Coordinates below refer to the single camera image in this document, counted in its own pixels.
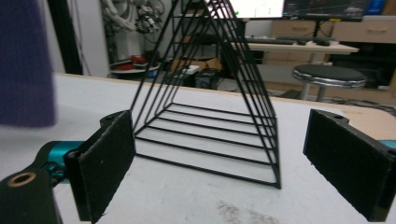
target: cardboard box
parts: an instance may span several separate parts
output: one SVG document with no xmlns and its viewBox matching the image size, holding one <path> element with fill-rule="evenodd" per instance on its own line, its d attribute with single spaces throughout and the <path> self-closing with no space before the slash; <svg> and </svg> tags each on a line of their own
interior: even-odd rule
<svg viewBox="0 0 396 224">
<path fill-rule="evenodd" d="M 180 60 L 175 59 L 171 65 L 171 72 L 175 72 L 177 70 L 177 64 L 180 68 L 184 65 L 197 65 L 200 66 L 199 71 L 202 71 L 205 68 L 215 68 L 218 70 L 222 70 L 221 62 L 216 57 L 195 57 L 190 60 Z"/>
</svg>

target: monitor screen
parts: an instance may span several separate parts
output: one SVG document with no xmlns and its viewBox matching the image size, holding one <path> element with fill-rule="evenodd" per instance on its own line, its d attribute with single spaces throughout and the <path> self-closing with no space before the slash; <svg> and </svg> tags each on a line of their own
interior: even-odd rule
<svg viewBox="0 0 396 224">
<path fill-rule="evenodd" d="M 285 0 L 283 18 L 312 21 L 361 21 L 371 0 Z"/>
<path fill-rule="evenodd" d="M 237 18 L 262 20 L 282 18 L 285 0 L 230 0 Z"/>
</svg>

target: triangular wire frame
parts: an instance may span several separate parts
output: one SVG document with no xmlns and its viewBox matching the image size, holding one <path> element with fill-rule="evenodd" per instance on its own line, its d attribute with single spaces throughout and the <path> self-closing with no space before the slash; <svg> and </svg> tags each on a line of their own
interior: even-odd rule
<svg viewBox="0 0 396 224">
<path fill-rule="evenodd" d="M 162 63 L 148 85 L 145 77 L 154 61 L 150 60 L 131 105 L 137 156 L 280 189 L 276 113 L 241 21 L 229 0 L 202 0 L 198 5 L 196 0 L 174 0 L 164 21 L 162 41 L 154 52 L 160 45 L 167 46 L 163 58 L 173 57 L 170 64 L 176 69 L 166 69 L 165 78 L 156 84 L 164 68 Z M 166 43 L 163 39 L 170 29 L 173 35 Z M 177 102 L 179 86 L 186 76 L 183 70 L 204 43 L 203 34 L 209 32 L 217 38 L 223 60 L 235 73 L 246 106 L 244 112 L 215 108 L 213 104 L 195 105 L 192 100 Z"/>
</svg>

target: drawer handle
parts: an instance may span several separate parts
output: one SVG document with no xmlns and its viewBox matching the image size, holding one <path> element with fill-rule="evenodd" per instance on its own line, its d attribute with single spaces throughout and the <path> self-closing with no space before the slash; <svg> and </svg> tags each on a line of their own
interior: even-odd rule
<svg viewBox="0 0 396 224">
<path fill-rule="evenodd" d="M 369 30 L 369 32 L 385 33 L 385 32 L 388 30 L 388 28 L 375 29 L 375 28 L 371 28 L 371 27 L 370 27 L 368 30 Z"/>
<path fill-rule="evenodd" d="M 293 30 L 306 30 L 306 29 L 308 29 L 308 27 L 306 27 L 306 26 L 293 26 L 292 29 Z"/>
</svg>

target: round stool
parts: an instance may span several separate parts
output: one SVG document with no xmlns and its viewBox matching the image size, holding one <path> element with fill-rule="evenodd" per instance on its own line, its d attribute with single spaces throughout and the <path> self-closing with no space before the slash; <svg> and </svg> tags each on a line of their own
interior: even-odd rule
<svg viewBox="0 0 396 224">
<path fill-rule="evenodd" d="M 326 87 L 358 89 L 366 83 L 366 77 L 356 70 L 328 65 L 298 65 L 293 69 L 293 76 L 304 83 L 300 94 L 302 100 L 306 100 L 310 84 L 319 85 L 317 101 L 321 101 Z"/>
</svg>

